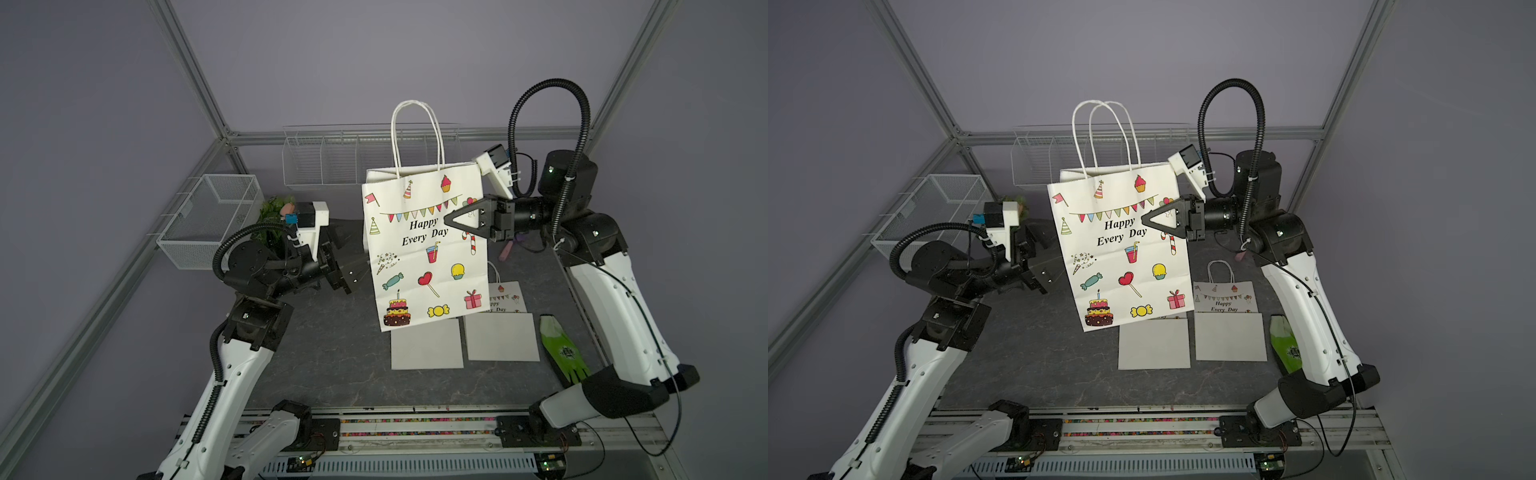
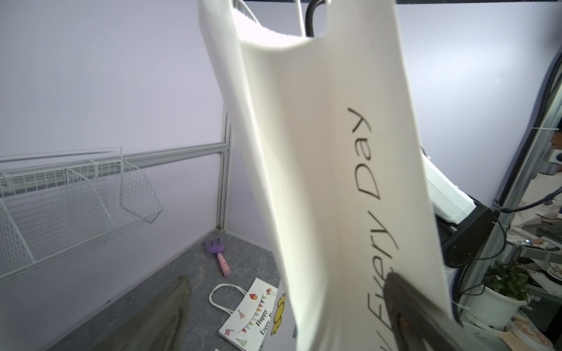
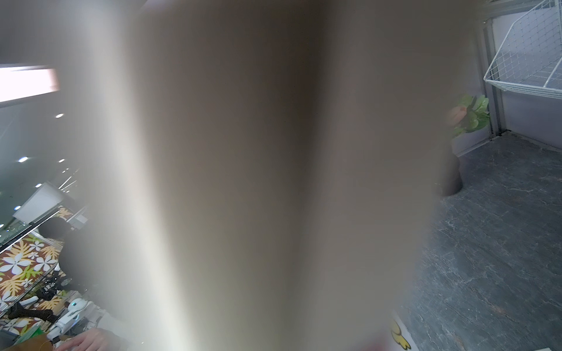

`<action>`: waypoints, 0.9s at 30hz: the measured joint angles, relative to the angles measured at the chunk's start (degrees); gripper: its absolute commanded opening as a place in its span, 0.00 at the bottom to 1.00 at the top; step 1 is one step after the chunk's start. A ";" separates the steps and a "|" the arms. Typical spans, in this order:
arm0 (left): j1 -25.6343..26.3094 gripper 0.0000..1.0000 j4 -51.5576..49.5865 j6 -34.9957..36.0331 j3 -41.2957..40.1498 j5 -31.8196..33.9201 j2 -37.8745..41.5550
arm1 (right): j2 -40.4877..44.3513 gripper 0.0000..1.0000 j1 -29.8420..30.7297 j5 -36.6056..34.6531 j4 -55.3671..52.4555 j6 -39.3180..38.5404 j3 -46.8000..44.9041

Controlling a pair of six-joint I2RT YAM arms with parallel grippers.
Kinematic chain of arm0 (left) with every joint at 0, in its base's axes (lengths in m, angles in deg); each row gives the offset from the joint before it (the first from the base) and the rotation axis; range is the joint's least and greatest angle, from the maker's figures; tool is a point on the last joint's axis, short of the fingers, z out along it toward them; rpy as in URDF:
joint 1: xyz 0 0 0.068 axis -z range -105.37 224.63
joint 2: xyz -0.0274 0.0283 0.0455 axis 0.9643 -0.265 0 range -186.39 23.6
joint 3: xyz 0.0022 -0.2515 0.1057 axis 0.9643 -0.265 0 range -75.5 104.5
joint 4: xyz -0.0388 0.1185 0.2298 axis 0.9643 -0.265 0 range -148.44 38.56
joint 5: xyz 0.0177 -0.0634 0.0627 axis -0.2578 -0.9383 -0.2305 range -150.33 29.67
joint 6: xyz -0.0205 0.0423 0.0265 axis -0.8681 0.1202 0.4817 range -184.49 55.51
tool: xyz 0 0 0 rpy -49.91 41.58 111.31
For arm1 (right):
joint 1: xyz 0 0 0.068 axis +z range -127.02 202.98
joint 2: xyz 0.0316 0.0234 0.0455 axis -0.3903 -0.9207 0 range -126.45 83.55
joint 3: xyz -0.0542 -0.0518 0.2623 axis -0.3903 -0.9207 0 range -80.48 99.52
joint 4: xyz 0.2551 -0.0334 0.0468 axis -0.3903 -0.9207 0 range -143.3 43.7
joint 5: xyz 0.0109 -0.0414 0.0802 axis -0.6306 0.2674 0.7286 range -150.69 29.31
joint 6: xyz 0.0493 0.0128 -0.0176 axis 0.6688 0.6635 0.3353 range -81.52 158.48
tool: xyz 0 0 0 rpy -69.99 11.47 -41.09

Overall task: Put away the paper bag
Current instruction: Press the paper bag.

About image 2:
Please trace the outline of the small white party paper bag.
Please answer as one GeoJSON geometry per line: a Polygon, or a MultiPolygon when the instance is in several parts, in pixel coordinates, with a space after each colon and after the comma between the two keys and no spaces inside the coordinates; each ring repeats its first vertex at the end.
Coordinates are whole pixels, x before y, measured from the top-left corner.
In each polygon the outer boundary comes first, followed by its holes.
{"type": "Polygon", "coordinates": [[[278,288],[256,278],[245,290],[237,285],[219,284],[209,294],[209,303],[228,314],[228,319],[218,333],[238,350],[259,351],[269,330],[275,309],[278,288]],[[234,310],[216,304],[213,294],[220,288],[235,288],[242,295],[240,304],[234,310]]]}

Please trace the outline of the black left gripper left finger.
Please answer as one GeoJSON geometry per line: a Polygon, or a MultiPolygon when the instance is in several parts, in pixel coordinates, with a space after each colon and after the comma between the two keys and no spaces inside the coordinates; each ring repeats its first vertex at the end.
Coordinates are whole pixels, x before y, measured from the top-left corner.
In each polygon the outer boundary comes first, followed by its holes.
{"type": "Polygon", "coordinates": [[[192,287],[178,276],[139,312],[93,350],[178,350],[190,311],[192,287]]]}

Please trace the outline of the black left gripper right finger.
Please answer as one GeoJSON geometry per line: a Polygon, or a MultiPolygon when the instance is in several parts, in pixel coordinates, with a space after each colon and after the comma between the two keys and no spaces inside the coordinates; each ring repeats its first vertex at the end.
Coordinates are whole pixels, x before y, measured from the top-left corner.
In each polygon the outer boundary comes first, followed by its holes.
{"type": "Polygon", "coordinates": [[[398,273],[387,276],[383,296],[399,351],[490,349],[398,273]]]}

